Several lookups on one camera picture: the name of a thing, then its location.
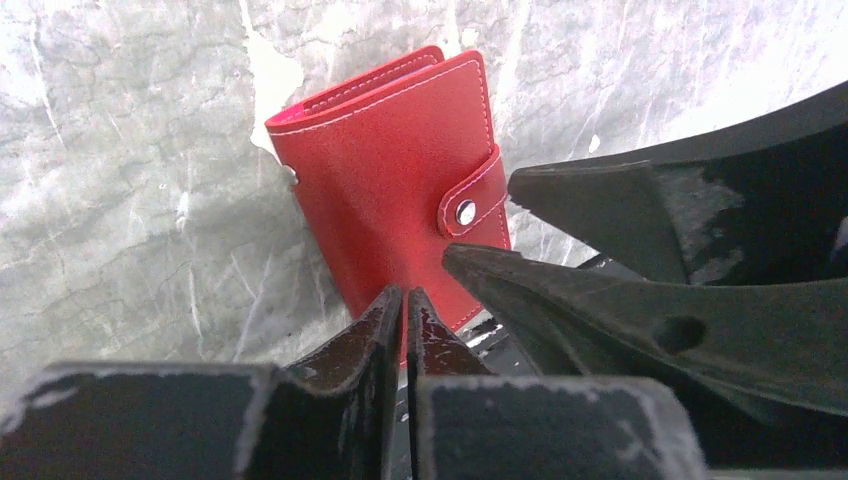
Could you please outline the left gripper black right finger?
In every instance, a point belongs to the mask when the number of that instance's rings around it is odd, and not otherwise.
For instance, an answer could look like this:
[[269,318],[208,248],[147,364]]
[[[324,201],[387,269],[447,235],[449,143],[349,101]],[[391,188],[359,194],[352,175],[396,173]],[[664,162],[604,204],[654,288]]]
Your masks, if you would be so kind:
[[417,479],[704,479],[683,405],[643,377],[505,376],[408,295]]

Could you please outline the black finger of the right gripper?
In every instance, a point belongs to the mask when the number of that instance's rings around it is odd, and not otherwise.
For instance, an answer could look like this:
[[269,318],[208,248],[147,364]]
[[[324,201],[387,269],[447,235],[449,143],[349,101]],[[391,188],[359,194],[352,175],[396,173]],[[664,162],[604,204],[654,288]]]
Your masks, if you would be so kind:
[[454,244],[444,268],[504,322],[571,327],[650,374],[679,375],[748,414],[847,413],[847,282],[697,286],[625,280]]
[[642,277],[763,285],[847,273],[847,87],[719,130],[516,170],[514,203]]

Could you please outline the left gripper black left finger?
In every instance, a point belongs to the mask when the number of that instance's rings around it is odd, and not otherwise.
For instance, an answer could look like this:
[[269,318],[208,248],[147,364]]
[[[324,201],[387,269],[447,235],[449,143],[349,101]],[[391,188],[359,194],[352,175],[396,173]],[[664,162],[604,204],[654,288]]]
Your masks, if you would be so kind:
[[62,362],[1,424],[5,479],[382,479],[402,294],[287,366]]

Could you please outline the red leather card holder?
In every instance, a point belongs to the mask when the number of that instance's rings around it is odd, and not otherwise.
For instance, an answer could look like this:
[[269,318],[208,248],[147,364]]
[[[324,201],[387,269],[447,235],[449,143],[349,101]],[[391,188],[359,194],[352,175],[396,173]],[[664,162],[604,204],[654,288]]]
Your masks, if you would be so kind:
[[481,304],[445,249],[509,249],[506,176],[475,50],[415,50],[267,119],[281,166],[349,312],[387,285],[425,289],[459,330]]

